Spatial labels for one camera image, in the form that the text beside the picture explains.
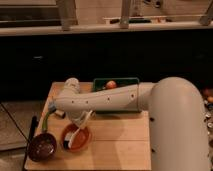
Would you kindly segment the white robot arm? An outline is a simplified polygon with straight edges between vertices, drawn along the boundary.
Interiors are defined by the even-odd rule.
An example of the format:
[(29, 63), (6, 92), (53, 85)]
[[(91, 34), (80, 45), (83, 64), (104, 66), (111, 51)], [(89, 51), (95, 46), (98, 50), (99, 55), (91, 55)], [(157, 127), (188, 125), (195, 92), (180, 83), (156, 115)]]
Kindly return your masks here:
[(55, 98), (57, 109), (75, 121), (93, 111), (149, 112), (153, 171), (210, 171), (208, 129), (199, 90), (188, 80), (164, 78), (97, 92), (80, 93), (70, 78)]

